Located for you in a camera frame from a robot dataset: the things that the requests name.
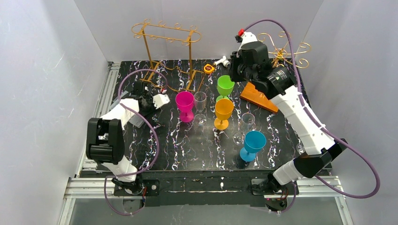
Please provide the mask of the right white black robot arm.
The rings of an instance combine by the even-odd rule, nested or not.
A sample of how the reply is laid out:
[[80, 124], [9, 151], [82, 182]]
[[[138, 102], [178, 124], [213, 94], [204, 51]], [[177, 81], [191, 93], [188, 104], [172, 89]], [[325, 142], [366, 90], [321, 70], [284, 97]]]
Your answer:
[[229, 75], [234, 82], [250, 82], [276, 105], [304, 145], [304, 153], [269, 174], [268, 186], [312, 178], [345, 150], [314, 123], [315, 116], [307, 115], [310, 109], [300, 101], [297, 79], [285, 67], [271, 67], [267, 46], [262, 42], [242, 43], [231, 55]]

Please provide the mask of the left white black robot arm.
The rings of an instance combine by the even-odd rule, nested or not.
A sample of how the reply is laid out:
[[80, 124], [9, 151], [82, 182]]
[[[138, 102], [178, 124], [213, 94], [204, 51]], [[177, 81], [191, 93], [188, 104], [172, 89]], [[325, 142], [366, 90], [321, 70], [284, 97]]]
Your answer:
[[154, 108], [150, 88], [141, 81], [134, 84], [108, 113], [88, 120], [86, 156], [107, 167], [118, 181], [134, 182], [138, 170], [124, 155], [123, 128], [132, 118], [143, 122], [146, 113]]

